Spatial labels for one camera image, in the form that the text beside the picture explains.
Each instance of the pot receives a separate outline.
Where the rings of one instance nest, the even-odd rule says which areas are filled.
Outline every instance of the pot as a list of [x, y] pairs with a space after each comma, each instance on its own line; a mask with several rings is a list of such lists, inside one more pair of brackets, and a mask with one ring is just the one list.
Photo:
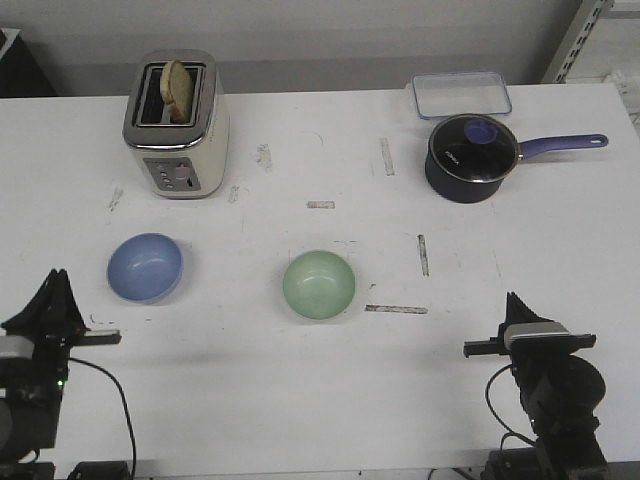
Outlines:
[[521, 160], [549, 150], [599, 148], [602, 134], [537, 138], [518, 143], [502, 123], [486, 115], [462, 114], [440, 122], [429, 138], [425, 175], [436, 192], [458, 203], [493, 195]]

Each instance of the wire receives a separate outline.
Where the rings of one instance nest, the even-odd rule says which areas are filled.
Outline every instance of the wire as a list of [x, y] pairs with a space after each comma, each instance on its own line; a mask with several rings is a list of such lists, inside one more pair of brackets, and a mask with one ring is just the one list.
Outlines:
[[465, 478], [466, 480], [476, 480], [475, 477], [469, 475], [467, 472], [465, 472], [461, 468], [454, 467], [451, 470], [453, 470], [454, 472], [456, 472], [458, 475], [460, 475], [462, 478]]
[[129, 475], [130, 479], [133, 480], [136, 475], [136, 464], [138, 462], [138, 452], [136, 450], [136, 437], [133, 434], [133, 425], [131, 424], [131, 416], [129, 415], [129, 407], [127, 405], [127, 399], [124, 396], [124, 390], [118, 379], [114, 377], [107, 369], [102, 368], [99, 365], [96, 365], [91, 362], [87, 362], [86, 360], [80, 360], [79, 358], [69, 357], [70, 362], [80, 363], [81, 365], [85, 365], [87, 367], [91, 367], [99, 372], [105, 374], [107, 377], [111, 379], [111, 381], [116, 385], [118, 389], [118, 393], [120, 393], [120, 399], [122, 400], [122, 408], [124, 409], [124, 416], [127, 420], [127, 429], [129, 430], [129, 438], [131, 439], [131, 474]]
[[493, 405], [491, 404], [491, 398], [489, 397], [489, 391], [491, 390], [491, 385], [493, 384], [493, 382], [495, 381], [496, 378], [498, 378], [502, 373], [506, 372], [507, 370], [509, 370], [512, 367], [513, 367], [513, 364], [510, 363], [509, 365], [506, 365], [506, 366], [502, 367], [500, 370], [498, 370], [496, 373], [494, 373], [493, 376], [487, 382], [487, 386], [484, 389], [484, 399], [487, 402], [487, 406], [489, 407], [489, 410], [491, 411], [491, 413], [493, 414], [495, 419], [498, 420], [498, 423], [500, 423], [500, 425], [502, 425], [505, 428], [505, 430], [507, 430], [507, 434], [502, 437], [502, 442], [500, 444], [501, 445], [500, 446], [500, 450], [502, 450], [502, 445], [504, 444], [504, 440], [506, 440], [509, 437], [516, 437], [516, 438], [522, 440], [524, 443], [526, 443], [528, 445], [531, 445], [531, 446], [535, 445], [535, 442], [533, 440], [531, 440], [530, 438], [522, 435], [521, 433], [516, 432], [511, 427], [509, 427], [509, 425], [507, 425], [500, 418], [500, 416], [496, 413], [495, 409], [493, 408]]

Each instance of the toast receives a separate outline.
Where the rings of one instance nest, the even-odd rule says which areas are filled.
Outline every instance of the toast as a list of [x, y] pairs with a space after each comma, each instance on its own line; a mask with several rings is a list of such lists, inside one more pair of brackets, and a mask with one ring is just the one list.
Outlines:
[[162, 67], [160, 95], [175, 123], [189, 122], [193, 102], [193, 80], [178, 60], [167, 62]]

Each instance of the purple handle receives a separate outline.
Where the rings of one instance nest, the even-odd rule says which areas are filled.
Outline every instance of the purple handle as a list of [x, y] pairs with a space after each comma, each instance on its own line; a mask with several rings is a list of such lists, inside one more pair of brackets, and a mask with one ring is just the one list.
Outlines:
[[606, 147], [609, 139], [606, 135], [594, 133], [591, 135], [570, 135], [566, 137], [546, 137], [528, 140], [520, 144], [522, 159], [534, 157], [549, 150], [570, 150], [574, 148]]

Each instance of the toaster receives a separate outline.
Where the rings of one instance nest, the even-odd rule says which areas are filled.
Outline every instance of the toaster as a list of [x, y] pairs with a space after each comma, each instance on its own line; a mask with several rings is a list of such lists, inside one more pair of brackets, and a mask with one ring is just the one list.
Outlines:
[[[160, 93], [162, 70], [178, 60], [191, 77], [190, 116], [176, 123]], [[199, 50], [160, 50], [136, 70], [123, 137], [151, 189], [168, 198], [201, 198], [222, 183], [229, 112], [214, 59]]]

